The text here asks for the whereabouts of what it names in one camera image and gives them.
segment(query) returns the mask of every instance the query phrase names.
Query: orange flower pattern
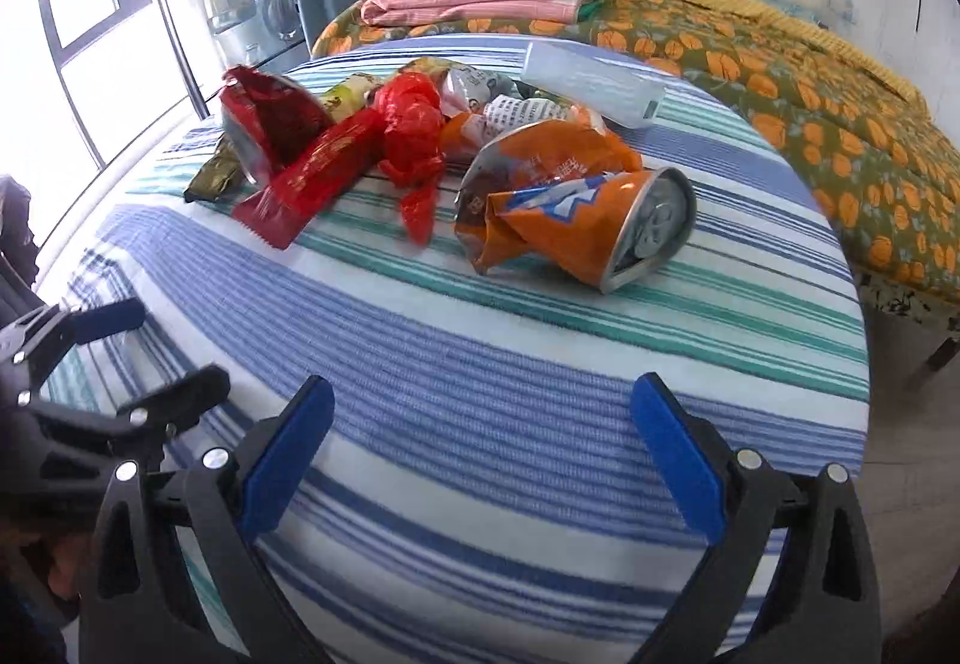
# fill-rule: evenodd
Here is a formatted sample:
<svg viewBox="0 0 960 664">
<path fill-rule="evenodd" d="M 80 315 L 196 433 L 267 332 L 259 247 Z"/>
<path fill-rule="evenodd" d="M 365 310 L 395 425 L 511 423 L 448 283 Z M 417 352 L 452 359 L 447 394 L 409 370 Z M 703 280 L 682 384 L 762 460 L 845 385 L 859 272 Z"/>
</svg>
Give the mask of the orange flower pattern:
<svg viewBox="0 0 960 664">
<path fill-rule="evenodd" d="M 960 152 L 915 106 L 841 58 L 682 0 L 602 0 L 577 24 L 518 19 L 369 28 L 360 4 L 314 55 L 447 32 L 552 35 L 627 53 L 709 92 L 803 178 L 848 259 L 960 304 Z"/>
</svg>

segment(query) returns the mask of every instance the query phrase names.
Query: crushed orange soda can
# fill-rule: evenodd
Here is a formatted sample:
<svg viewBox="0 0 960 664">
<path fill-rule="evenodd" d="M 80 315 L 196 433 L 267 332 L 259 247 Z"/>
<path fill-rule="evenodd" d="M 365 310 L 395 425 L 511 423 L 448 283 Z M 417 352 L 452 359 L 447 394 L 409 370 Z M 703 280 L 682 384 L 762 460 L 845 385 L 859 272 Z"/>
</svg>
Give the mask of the crushed orange soda can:
<svg viewBox="0 0 960 664">
<path fill-rule="evenodd" d="M 525 246 L 522 252 L 538 252 L 610 293 L 673 256 L 695 217 L 693 188 L 676 168 L 493 193 L 487 199 L 488 248 L 477 262 L 490 267 L 503 261 L 504 250 L 520 253 Z"/>
<path fill-rule="evenodd" d="M 454 232 L 474 268 L 483 273 L 488 265 L 496 265 L 479 262 L 485 250 L 497 261 L 526 251 L 524 244 L 520 252 L 511 253 L 514 245 L 507 237 L 488 238 L 488 195 L 642 167 L 640 154 L 609 131 L 598 133 L 558 119 L 509 130 L 480 149 L 467 169 L 457 194 Z"/>
</svg>

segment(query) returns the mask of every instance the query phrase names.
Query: round table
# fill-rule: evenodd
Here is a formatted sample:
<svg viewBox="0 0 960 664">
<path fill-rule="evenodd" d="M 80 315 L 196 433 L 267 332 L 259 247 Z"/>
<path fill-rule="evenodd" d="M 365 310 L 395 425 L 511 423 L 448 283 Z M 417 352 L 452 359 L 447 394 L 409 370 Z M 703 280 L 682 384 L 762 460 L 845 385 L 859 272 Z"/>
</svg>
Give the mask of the round table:
<svg viewBox="0 0 960 664">
<path fill-rule="evenodd" d="M 517 77 L 526 43 L 388 42 L 291 75 L 319 92 L 439 55 Z M 868 413 L 860 307 L 827 221 L 750 125 L 656 75 L 667 83 L 656 124 L 618 131 L 647 166 L 685 171 L 699 215 L 688 245 L 649 279 L 602 296 L 533 258 L 478 277 L 452 232 L 455 177 L 426 249 L 406 240 L 397 194 L 371 174 L 275 251 L 229 207 L 179 198 L 213 150 L 211 121 L 117 199 L 67 294 L 98 304 L 136 293 L 150 320 L 71 354 L 49 392 L 109 409 L 221 364 L 230 401 L 176 442 L 171 460 L 184 464 L 235 444 L 320 373 L 336 392 L 333 429 L 260 547 L 334 656 L 628 660 L 704 549 L 632 427 L 634 379 L 657 372 L 733 448 L 791 472 L 840 461 L 856 473 Z M 778 549 L 775 537 L 731 643 L 750 629 Z"/>
</svg>

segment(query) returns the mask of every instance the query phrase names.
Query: red plastic wrapper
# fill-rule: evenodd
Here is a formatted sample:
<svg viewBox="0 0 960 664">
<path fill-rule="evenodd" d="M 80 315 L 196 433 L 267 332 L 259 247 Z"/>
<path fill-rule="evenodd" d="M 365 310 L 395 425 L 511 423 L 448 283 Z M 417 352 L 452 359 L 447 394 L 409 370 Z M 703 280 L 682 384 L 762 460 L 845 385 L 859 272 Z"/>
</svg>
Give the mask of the red plastic wrapper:
<svg viewBox="0 0 960 664">
<path fill-rule="evenodd" d="M 421 246 L 433 234 L 437 186 L 445 167 L 440 152 L 440 93 L 430 77 L 402 73 L 376 93 L 373 107 L 386 121 L 380 170 L 397 187 L 414 187 L 400 201 L 400 218 Z"/>
<path fill-rule="evenodd" d="M 285 250 L 310 219 L 346 191 L 382 152 L 383 115 L 360 109 L 320 135 L 266 189 L 233 208 L 233 218 Z"/>
<path fill-rule="evenodd" d="M 285 77 L 237 65 L 224 73 L 224 80 L 220 102 L 232 117 L 224 123 L 240 128 L 232 130 L 231 138 L 245 169 L 261 184 L 293 164 L 333 124 L 313 95 Z"/>
</svg>

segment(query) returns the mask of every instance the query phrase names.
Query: striped fabric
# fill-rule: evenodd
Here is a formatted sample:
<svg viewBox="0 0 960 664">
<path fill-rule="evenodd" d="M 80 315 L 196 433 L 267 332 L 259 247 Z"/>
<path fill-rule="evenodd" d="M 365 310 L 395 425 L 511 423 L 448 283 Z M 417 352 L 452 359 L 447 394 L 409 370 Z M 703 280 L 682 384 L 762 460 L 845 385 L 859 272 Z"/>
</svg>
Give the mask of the striped fabric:
<svg viewBox="0 0 960 664">
<path fill-rule="evenodd" d="M 525 45 L 424 37 L 292 76 L 319 92 L 428 54 L 517 76 Z M 731 446 L 808 474 L 830 460 L 856 472 L 868 414 L 860 308 L 827 222 L 737 116 L 659 77 L 658 123 L 619 133 L 647 165 L 682 168 L 700 213 L 648 280 L 601 296 L 535 258 L 478 277 L 452 232 L 455 176 L 426 249 L 406 241 L 397 195 L 371 173 L 295 246 L 272 250 L 228 208 L 181 200 L 213 151 L 209 123 L 118 200 L 66 294 L 91 306 L 136 293 L 147 324 L 71 352 L 48 394 L 111 410 L 221 364 L 230 401 L 176 440 L 182 465 L 236 444 L 320 373 L 336 391 L 333 429 L 260 548 L 338 660 L 628 660 L 704 549 L 632 428 L 632 381 L 658 372 Z M 728 643 L 750 629 L 781 541 Z M 185 547 L 214 629 L 238 645 L 195 543 Z"/>
</svg>

